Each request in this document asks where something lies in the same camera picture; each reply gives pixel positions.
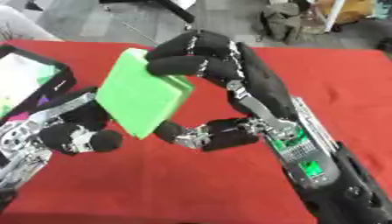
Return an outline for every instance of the white object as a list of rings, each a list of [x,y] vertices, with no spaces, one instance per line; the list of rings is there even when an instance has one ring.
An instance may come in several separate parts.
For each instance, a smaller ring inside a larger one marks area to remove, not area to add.
[[[23,11],[27,0],[0,0],[0,4],[8,5],[17,11]]]
[[[315,0],[308,0],[308,2],[310,4],[314,4]],[[333,25],[336,22],[336,19],[338,18],[338,15],[340,13],[340,11],[343,9],[343,6],[345,5],[346,0],[335,0],[335,2],[333,3],[333,6],[331,8],[331,13],[329,14],[328,17],[325,17],[323,15],[323,13],[321,13],[321,11],[319,10],[319,8],[316,7],[316,12],[317,12],[317,16],[321,19],[323,19],[324,23],[325,23],[325,29],[324,32],[330,32],[331,29],[333,28]]]
[[[184,10],[189,9],[192,5],[196,4],[196,0],[171,0]]]
[[[0,107],[13,109],[41,86],[41,71],[48,65],[10,53],[0,59]]]
[[[325,22],[326,32],[329,32],[333,28],[333,25],[336,22],[336,18],[338,18],[338,15],[341,9],[343,9],[343,5],[345,4],[345,2],[346,0],[335,0],[335,3],[333,4],[331,9],[331,13],[329,14]]]
[[[269,0],[270,4],[287,4],[289,0]]]
[[[0,42],[5,41],[10,33],[15,39],[60,40],[34,24],[21,12],[10,6],[0,5]]]

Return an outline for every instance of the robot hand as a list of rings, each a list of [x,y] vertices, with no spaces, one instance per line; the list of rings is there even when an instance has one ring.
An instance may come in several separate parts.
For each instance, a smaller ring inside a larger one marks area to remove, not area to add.
[[[196,129],[163,122],[155,132],[160,138],[204,151],[263,138],[319,224],[391,223],[392,204],[385,192],[247,46],[208,31],[191,31],[162,44],[147,60],[157,76],[196,74],[226,88],[232,106],[248,115]]]
[[[109,115],[95,101],[96,90],[63,95],[30,111],[26,120],[0,127],[0,212],[49,162],[52,151],[76,155],[121,146],[122,136],[104,129]]]
[[[230,104],[247,116],[260,115],[247,101],[240,101],[245,94],[267,107],[271,117],[296,119],[296,110],[279,77],[248,46],[226,36],[189,31],[158,46],[146,59],[149,72],[156,76],[194,74],[226,88]],[[259,121],[248,118],[211,121],[196,129],[163,122],[155,133],[169,143],[211,151],[257,142],[257,125]]]

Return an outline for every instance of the robotic finger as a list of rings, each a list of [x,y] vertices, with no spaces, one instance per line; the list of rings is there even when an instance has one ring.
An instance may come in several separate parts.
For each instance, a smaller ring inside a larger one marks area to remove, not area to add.
[[[113,130],[91,131],[82,125],[70,122],[42,129],[38,137],[49,149],[70,156],[90,151],[112,151],[121,147],[123,140],[122,136]]]
[[[156,129],[155,134],[170,144],[194,150],[215,151],[256,143],[258,137],[250,135],[240,125],[246,121],[245,118],[214,120],[194,129],[166,121]]]

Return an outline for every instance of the green foam block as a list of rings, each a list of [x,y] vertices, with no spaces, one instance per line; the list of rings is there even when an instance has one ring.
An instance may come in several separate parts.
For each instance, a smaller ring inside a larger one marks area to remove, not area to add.
[[[146,70],[145,50],[130,48],[122,53],[96,100],[132,136],[143,139],[169,119],[193,91],[179,75],[155,77]]]

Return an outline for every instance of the table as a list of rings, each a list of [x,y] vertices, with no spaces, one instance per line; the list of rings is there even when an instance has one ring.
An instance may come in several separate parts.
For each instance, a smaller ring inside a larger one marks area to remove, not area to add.
[[[14,41],[67,63],[78,88],[99,85],[132,44]],[[257,48],[304,97],[332,135],[344,141],[392,193],[392,65],[377,51]],[[225,91],[192,78],[194,94],[174,116],[194,126],[239,116]],[[111,124],[115,130],[121,129]],[[55,155],[25,185],[1,223],[311,224],[314,219],[262,143],[202,154],[154,136],[127,136],[120,150],[78,157]]]

